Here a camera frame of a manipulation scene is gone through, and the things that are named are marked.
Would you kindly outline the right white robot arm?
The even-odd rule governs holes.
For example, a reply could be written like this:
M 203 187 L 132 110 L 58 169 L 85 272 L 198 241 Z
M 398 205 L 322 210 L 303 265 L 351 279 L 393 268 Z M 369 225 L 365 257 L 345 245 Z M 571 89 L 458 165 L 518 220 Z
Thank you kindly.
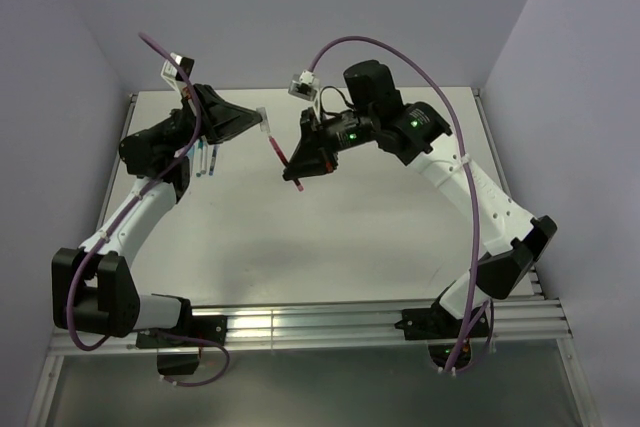
M 374 142 L 429 181 L 472 222 L 472 239 L 484 248 L 474 273 L 467 272 L 439 296 L 435 330 L 452 337 L 468 321 L 466 309 L 507 298 L 557 231 L 548 216 L 519 206 L 469 155 L 449 121 L 425 102 L 407 103 L 389 68 L 363 61 L 343 73 L 350 96 L 346 110 L 325 114 L 320 84 L 309 70 L 295 76 L 291 95 L 311 107 L 300 117 L 300 141 L 283 172 L 286 181 L 323 176 L 338 167 L 338 154 Z

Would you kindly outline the white teal marker pen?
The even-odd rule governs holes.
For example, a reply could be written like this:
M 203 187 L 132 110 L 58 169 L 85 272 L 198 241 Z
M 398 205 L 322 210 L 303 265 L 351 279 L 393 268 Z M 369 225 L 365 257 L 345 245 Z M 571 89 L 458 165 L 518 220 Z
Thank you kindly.
M 197 146 L 194 150 L 194 175 L 200 177 L 202 175 L 202 162 L 204 160 L 204 142 L 202 139 L 198 140 Z

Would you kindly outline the red gel pen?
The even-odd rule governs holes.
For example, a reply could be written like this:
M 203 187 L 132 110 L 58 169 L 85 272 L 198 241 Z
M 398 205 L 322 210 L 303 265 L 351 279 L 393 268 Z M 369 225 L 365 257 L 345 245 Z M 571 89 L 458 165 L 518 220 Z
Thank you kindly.
M 274 150 L 276 156 L 278 157 L 278 159 L 280 160 L 282 165 L 284 167 L 288 167 L 289 166 L 289 161 L 288 161 L 286 155 L 284 154 L 283 150 L 281 149 L 280 145 L 276 141 L 276 139 L 271 134 L 268 134 L 267 138 L 268 138 L 269 144 L 271 145 L 271 148 Z M 303 192 L 304 191 L 304 187 L 303 187 L 302 183 L 298 179 L 292 180 L 292 183 L 294 184 L 294 186 L 296 187 L 296 189 L 299 192 Z

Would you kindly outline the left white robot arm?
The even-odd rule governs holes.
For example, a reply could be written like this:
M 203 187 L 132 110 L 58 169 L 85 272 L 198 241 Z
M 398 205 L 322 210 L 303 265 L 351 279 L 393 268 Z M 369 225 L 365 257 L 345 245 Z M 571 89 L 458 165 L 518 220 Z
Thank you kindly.
M 118 147 L 134 184 L 111 217 L 79 247 L 61 248 L 51 263 L 53 318 L 82 350 L 83 333 L 102 341 L 157 330 L 172 346 L 195 333 L 192 306 L 183 297 L 138 292 L 131 267 L 154 228 L 186 194 L 191 178 L 189 150 L 198 141 L 219 145 L 265 122 L 263 109 L 224 100 L 197 84 L 196 97 L 180 95 L 181 106 L 155 125 L 125 136 Z

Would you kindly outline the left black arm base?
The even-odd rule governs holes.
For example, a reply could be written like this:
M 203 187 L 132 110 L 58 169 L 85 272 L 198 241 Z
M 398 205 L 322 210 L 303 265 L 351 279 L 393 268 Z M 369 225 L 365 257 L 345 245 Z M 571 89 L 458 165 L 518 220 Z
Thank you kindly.
M 135 347 L 156 351 L 156 368 L 162 380 L 180 387 L 204 386 L 221 379 L 230 366 L 230 353 L 225 348 L 227 327 L 226 315 L 196 316 L 186 327 L 138 332 Z M 208 379 L 184 380 L 200 367 L 205 348 L 222 353 L 222 366 Z

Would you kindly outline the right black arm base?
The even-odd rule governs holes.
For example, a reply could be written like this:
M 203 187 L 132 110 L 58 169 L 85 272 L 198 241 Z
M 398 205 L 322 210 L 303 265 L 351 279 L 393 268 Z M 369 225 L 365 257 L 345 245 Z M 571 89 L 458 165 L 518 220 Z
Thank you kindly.
M 488 304 L 472 311 L 469 326 L 464 330 L 464 342 L 451 373 L 464 372 L 486 356 L 491 347 L 494 321 L 486 313 Z M 453 354 L 462 319 L 455 319 L 434 303 L 428 308 L 404 309 L 394 328 L 403 332 L 406 341 L 427 341 L 431 362 L 443 371 Z

